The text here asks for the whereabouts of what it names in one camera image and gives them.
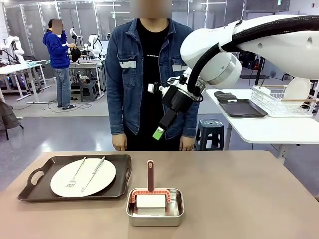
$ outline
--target workbench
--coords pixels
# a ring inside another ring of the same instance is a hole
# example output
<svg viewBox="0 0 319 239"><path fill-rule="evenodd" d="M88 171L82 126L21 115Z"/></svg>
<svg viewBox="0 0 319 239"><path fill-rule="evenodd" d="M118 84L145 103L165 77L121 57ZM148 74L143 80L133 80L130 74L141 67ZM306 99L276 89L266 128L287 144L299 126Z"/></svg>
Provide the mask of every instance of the workbench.
<svg viewBox="0 0 319 239"><path fill-rule="evenodd" d="M2 99L4 101L4 97L3 97L2 93L16 93L16 92L19 92L19 94L20 94L20 98L16 99L16 101L20 101L20 100L22 100L22 99L24 99L26 97L29 97L30 96L29 94L23 95L22 89L20 87L20 82L22 82L24 80L25 81L24 84L26 85L26 89L24 90L24 93L27 93L28 86L27 86L26 77L25 77L25 73L27 72L28 76L29 76L29 80L31 82L31 86L32 86L32 90L33 90L33 93L34 93L34 97L35 97L35 102L28 102L28 104L42 104L43 102L40 102L39 99L38 99L38 96L37 96L37 93L36 93L35 84L34 84L34 78L33 78L33 75L32 75L32 71L33 71L34 76L35 76L35 78L37 80L37 83L39 85L41 85L41 81L40 81L39 75L38 75L38 73L36 72L36 69L35 69L36 67L39 67L40 70L41 70L43 82L44 82L44 85L45 85L45 87L43 89L51 87L51 86L48 86L47 83L46 83L45 76L44 76L41 64L36 64L36 65L31 65L31 66L29 66L27 64L7 65L7 66L0 67L0 78L5 82L6 87L7 87L7 90L1 91L1 89L0 89L0 99ZM13 89L10 88L10 85L9 85L8 80L6 78L7 75L11 75L12 83L14 83L13 78L15 79L15 84L16 84L16 86L18 88L17 90L13 90Z"/></svg>
<svg viewBox="0 0 319 239"><path fill-rule="evenodd" d="M106 91L106 79L104 76L104 65L103 65L104 59L91 59L89 62L83 59L79 59L79 63L73 62L69 66L69 72L72 82L76 82L77 79L75 79L74 76L77 75L78 72L81 73L81 75L86 75L89 78L91 77L91 73L88 72L88 70L95 70L96 78L97 78L97 84L99 88L99 96L96 100L101 99L104 96L104 92Z"/></svg>
<svg viewBox="0 0 319 239"><path fill-rule="evenodd" d="M224 149L229 149L232 129L248 143L279 144L278 159L284 163L291 144L319 144L319 122L310 117L232 118L214 96L216 91L232 93L238 99L251 99L253 90L206 90L228 121Z"/></svg>
<svg viewBox="0 0 319 239"><path fill-rule="evenodd" d="M134 228L120 200L26 203L17 199L30 173L58 155L127 153L128 190L147 186L146 162L155 162L155 185L183 193L177 228ZM269 152L47 152L0 192L3 239L318 239L319 203Z"/></svg>

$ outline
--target shoe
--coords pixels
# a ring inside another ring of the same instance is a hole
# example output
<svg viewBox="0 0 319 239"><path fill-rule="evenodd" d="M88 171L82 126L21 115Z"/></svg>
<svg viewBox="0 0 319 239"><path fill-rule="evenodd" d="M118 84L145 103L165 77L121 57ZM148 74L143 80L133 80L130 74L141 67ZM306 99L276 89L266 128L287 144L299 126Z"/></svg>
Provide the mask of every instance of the shoe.
<svg viewBox="0 0 319 239"><path fill-rule="evenodd" d="M69 109L73 109L73 108L75 108L74 105L69 105L68 107L63 107L62 109L63 110L69 110Z"/></svg>

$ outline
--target jacket sleeve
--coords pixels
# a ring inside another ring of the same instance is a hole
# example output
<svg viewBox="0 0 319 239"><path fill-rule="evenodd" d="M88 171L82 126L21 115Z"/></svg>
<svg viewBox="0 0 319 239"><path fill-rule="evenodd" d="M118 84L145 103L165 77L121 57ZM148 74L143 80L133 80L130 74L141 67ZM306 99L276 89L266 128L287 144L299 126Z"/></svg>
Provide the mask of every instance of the jacket sleeve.
<svg viewBox="0 0 319 239"><path fill-rule="evenodd" d="M66 44L66 41L67 41L67 36L65 34L65 30L62 31L62 34L61 34L61 38L60 38L60 41L61 41L61 44Z"/></svg>
<svg viewBox="0 0 319 239"><path fill-rule="evenodd" d="M191 34L193 30L189 27L187 35ZM195 137L196 129L197 129L197 115L198 115L199 103L193 103L193 105L189 108L188 112L184 115L184 128L183 128L183 136L185 137Z"/></svg>
<svg viewBox="0 0 319 239"><path fill-rule="evenodd" d="M58 37L50 37L47 41L53 54L62 54L69 48L68 46L61 46L61 42L59 41Z"/></svg>
<svg viewBox="0 0 319 239"><path fill-rule="evenodd" d="M123 80L122 68L118 60L116 33L111 34L106 55L107 101L110 115L111 134L124 133L123 127Z"/></svg>

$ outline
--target tray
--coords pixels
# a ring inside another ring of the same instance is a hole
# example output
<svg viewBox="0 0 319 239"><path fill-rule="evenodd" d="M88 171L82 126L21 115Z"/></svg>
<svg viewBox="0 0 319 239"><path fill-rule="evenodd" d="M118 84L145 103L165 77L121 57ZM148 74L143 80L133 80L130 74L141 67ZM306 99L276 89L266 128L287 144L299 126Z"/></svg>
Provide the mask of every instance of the tray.
<svg viewBox="0 0 319 239"><path fill-rule="evenodd" d="M262 118L268 114L248 99L237 99L235 102L221 101L220 105L233 118Z"/></svg>
<svg viewBox="0 0 319 239"><path fill-rule="evenodd" d="M64 198L52 192L50 182L53 175L65 165L83 159L102 158L112 162L116 168L116 176L112 183L102 191L87 196L77 198ZM33 176L42 171L42 175L36 185L33 185L31 180ZM129 155L76 155L76 156L56 156L50 158L41 168L34 170L27 180L27 185L18 195L18 199L26 202L62 202L62 201L83 201L83 200L108 200L118 199L122 197L127 190L127 182L132 171L131 157Z"/></svg>
<svg viewBox="0 0 319 239"><path fill-rule="evenodd" d="M130 203L133 189L128 196L126 214L129 216L130 224L134 227L178 227L184 216L183 194L176 188L167 188L170 191L171 202L166 204L165 216L138 215L136 203Z"/></svg>

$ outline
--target black t-shirt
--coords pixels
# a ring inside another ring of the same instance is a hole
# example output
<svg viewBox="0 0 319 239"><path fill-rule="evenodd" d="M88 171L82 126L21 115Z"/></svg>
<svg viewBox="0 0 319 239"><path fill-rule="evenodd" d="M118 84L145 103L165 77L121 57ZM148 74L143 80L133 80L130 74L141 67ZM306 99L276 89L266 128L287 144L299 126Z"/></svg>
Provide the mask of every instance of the black t-shirt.
<svg viewBox="0 0 319 239"><path fill-rule="evenodd" d="M148 31L138 20L137 30L144 54L143 84L144 91L140 113L140 130L138 135L145 138L152 137L164 115L161 103L161 92L154 94L148 92L148 84L160 82L159 56L168 34L169 26L160 32Z"/></svg>

